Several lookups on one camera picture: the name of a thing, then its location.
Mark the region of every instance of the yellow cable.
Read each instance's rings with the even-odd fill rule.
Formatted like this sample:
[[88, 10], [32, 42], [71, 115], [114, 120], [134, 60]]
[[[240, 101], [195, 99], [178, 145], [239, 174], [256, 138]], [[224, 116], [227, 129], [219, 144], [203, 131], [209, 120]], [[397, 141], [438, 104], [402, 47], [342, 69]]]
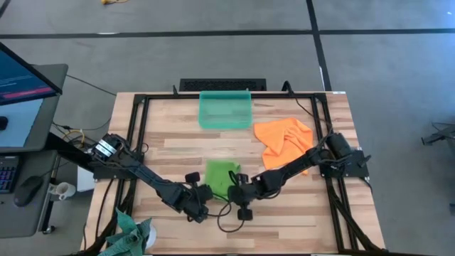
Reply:
[[110, 0], [101, 0], [101, 4], [121, 4], [121, 3], [126, 3], [129, 0], [115, 0], [115, 1], [110, 1]]
[[85, 134], [82, 130], [70, 130], [69, 132], [65, 133], [65, 135], [62, 137], [62, 139], [65, 140], [68, 135], [76, 133], [76, 132], [80, 133], [82, 135], [82, 140], [80, 141], [80, 145], [79, 145], [79, 147], [81, 147], [85, 141]]

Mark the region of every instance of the butcher block tabletop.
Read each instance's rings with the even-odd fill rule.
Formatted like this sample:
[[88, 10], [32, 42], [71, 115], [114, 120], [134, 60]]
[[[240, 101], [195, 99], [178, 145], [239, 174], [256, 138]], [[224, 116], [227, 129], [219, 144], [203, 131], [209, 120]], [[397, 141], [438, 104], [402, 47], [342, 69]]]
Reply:
[[[127, 137], [133, 98], [133, 92], [117, 94], [109, 133]], [[327, 100], [334, 131], [343, 133], [351, 146], [359, 146], [347, 95], [327, 92]], [[299, 103], [311, 112], [310, 100], [299, 99]], [[150, 169], [171, 181], [185, 181], [185, 174], [194, 171], [200, 172], [203, 181], [205, 163], [209, 159], [236, 161], [241, 165], [241, 172], [250, 177], [265, 171], [261, 159], [265, 145], [255, 138], [252, 127], [202, 130], [198, 124], [198, 109], [199, 100], [150, 101], [144, 135], [144, 142], [149, 145], [144, 163]], [[253, 122], [295, 117], [314, 131], [314, 145], [317, 144], [314, 119], [295, 99], [253, 99], [252, 116]], [[134, 138], [137, 138], [140, 118], [141, 106]], [[345, 178], [345, 182], [354, 219], [377, 246], [384, 247], [370, 189], [358, 178]], [[85, 228], [87, 246], [95, 240], [97, 218], [108, 183], [109, 180], [97, 181], [95, 186]], [[114, 180], [107, 192], [99, 233], [112, 216], [116, 190], [117, 180]], [[218, 214], [223, 206], [223, 202], [214, 200], [207, 203], [211, 214]], [[157, 238], [147, 254], [338, 252], [326, 183], [318, 167], [310, 168], [308, 176], [302, 174], [289, 179], [276, 198], [255, 200], [250, 208], [252, 221], [245, 222], [237, 232], [224, 233], [218, 229], [214, 217], [200, 224], [189, 223], [184, 213], [178, 214], [164, 205], [154, 189], [138, 180], [132, 217], [135, 221], [152, 217]], [[235, 229], [241, 223], [237, 209], [233, 206], [231, 213], [221, 218], [224, 229]], [[344, 245], [349, 248], [346, 224], [342, 217], [340, 219]]]

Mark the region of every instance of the gray carpet floor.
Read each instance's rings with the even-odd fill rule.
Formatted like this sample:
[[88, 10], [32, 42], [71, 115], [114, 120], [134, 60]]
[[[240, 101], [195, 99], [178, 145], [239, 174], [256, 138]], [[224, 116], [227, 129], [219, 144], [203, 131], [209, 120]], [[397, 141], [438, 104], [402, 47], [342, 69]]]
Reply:
[[[453, 1], [314, 0], [320, 29], [454, 28]], [[303, 0], [13, 0], [0, 34], [311, 29]], [[422, 146], [432, 122], [455, 122], [454, 34], [321, 36], [333, 90], [346, 91], [368, 164], [387, 248], [453, 255], [455, 157]], [[313, 36], [2, 39], [30, 63], [67, 63], [69, 74], [112, 92], [171, 91], [180, 78], [266, 78], [269, 90], [322, 90]], [[67, 78], [55, 122], [98, 127], [114, 98]], [[107, 128], [89, 133], [99, 139]], [[59, 176], [75, 181], [76, 166]], [[79, 249], [90, 194], [55, 204], [51, 235], [0, 240], [0, 255]]]

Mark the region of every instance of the translucent green container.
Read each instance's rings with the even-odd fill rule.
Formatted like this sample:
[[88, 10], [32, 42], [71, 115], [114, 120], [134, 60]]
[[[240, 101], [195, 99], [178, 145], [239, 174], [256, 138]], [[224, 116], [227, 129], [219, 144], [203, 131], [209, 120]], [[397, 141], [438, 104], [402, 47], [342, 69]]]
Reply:
[[246, 129], [252, 123], [251, 92], [202, 91], [199, 125], [204, 129]]

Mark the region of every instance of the black stripe on floor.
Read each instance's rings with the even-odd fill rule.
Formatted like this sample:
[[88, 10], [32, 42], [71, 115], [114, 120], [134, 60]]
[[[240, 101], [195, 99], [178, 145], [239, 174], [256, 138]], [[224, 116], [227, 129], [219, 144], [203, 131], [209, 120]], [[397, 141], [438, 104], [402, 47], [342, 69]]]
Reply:
[[316, 21], [316, 13], [314, 12], [314, 6], [312, 0], [306, 0], [308, 6], [308, 13], [311, 22], [311, 31], [313, 32], [314, 46], [316, 47], [316, 55], [318, 57], [319, 67], [322, 73], [323, 88], [326, 91], [332, 91], [332, 85], [330, 84], [330, 78], [328, 77], [328, 69], [326, 64], [326, 58], [324, 57], [324, 50], [322, 48], [321, 37], [319, 35], [318, 23]]
[[310, 30], [165, 31], [126, 33], [4, 34], [0, 35], [0, 39], [155, 38], [189, 36], [293, 36], [311, 34], [312, 31]]
[[5, 13], [6, 7], [8, 7], [10, 2], [11, 2], [11, 0], [5, 0], [5, 2], [0, 6], [0, 18]]
[[406, 35], [455, 33], [455, 28], [320, 30], [321, 35]]

